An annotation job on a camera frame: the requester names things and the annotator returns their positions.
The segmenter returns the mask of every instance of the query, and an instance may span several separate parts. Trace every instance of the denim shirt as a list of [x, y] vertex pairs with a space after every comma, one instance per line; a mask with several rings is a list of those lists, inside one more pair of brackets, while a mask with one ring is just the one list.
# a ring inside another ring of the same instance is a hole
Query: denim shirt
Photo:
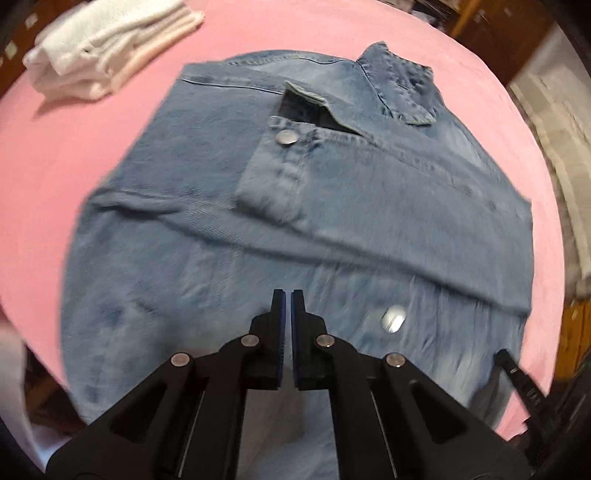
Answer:
[[[297, 141], [280, 143], [284, 130]], [[186, 65], [80, 217], [61, 311], [72, 397], [93, 420], [173, 353], [244, 334], [274, 288], [300, 288], [330, 333], [403, 353], [495, 425], [510, 387], [492, 355], [519, 355], [531, 230], [530, 204], [431, 69], [384, 43], [357, 61]], [[240, 475], [335, 478], [327, 397], [289, 384], [249, 394]]]

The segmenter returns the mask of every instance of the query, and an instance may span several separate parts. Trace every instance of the white cloth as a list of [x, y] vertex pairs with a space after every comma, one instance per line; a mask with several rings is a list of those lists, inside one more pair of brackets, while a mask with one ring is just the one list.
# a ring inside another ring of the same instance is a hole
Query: white cloth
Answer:
[[21, 449], [45, 471], [49, 457], [69, 437], [29, 422], [23, 391], [26, 366], [27, 349], [0, 307], [0, 417]]
[[204, 20], [183, 0], [95, 0], [39, 33], [23, 63], [48, 100], [97, 100]]

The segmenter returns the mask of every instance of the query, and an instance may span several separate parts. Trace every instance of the button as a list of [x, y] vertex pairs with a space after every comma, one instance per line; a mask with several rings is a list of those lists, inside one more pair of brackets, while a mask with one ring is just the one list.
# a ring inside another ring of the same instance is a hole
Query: button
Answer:
[[275, 140], [281, 145], [293, 145], [299, 138], [300, 136], [293, 130], [281, 130], [275, 135]]
[[405, 319], [406, 310], [400, 305], [392, 305], [382, 317], [382, 328], [388, 333], [397, 332]]

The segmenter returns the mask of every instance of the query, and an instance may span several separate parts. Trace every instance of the white towel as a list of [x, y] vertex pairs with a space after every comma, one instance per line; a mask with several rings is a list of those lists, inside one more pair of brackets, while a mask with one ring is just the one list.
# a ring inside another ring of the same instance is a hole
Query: white towel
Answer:
[[182, 0], [95, 0], [39, 33], [23, 63], [47, 99], [97, 100], [203, 20]]

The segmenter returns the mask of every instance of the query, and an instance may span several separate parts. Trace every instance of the pink sheet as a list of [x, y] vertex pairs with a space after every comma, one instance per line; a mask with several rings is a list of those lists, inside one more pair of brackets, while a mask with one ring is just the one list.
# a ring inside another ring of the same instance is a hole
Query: pink sheet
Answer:
[[[533, 311], [521, 363], [544, 390], [554, 372], [564, 294], [556, 201], [544, 160], [505, 89], [471, 52], [376, 0], [189, 1], [204, 25], [98, 103], [44, 104], [26, 77], [0, 101], [0, 299], [8, 317], [64, 384], [59, 299], [64, 258], [85, 196], [142, 131], [184, 63], [270, 48], [357, 58], [370, 43], [434, 70], [447, 106], [532, 201]], [[498, 427], [525, 419], [512, 397]]]

